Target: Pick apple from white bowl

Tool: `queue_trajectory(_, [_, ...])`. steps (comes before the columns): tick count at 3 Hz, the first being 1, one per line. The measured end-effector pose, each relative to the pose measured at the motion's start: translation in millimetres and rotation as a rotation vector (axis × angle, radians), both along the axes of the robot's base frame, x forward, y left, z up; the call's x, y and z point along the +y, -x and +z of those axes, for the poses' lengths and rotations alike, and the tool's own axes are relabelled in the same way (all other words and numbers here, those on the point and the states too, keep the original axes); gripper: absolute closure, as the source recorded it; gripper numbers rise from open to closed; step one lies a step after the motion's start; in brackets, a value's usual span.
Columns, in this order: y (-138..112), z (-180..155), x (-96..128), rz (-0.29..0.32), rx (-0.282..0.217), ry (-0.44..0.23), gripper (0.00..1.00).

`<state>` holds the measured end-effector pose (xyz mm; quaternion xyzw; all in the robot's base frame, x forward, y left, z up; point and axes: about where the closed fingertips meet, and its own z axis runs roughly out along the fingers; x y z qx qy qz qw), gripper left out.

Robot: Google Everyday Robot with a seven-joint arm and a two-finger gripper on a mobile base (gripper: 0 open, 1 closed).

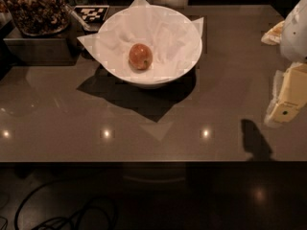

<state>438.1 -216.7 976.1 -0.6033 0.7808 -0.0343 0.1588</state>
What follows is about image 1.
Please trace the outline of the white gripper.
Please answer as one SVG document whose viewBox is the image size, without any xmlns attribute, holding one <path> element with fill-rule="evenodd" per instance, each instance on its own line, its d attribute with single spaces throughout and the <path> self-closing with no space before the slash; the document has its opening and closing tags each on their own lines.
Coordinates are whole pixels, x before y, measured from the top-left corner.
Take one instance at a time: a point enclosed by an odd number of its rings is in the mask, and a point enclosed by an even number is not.
<svg viewBox="0 0 307 230">
<path fill-rule="evenodd" d="M 300 0 L 285 21 L 265 32 L 261 41 L 267 45 L 280 43 L 281 55 L 293 62 L 285 72 L 276 71 L 264 120 L 268 127 L 280 127 L 307 104 L 307 64 L 300 63 L 307 62 L 307 0 Z"/>
</svg>

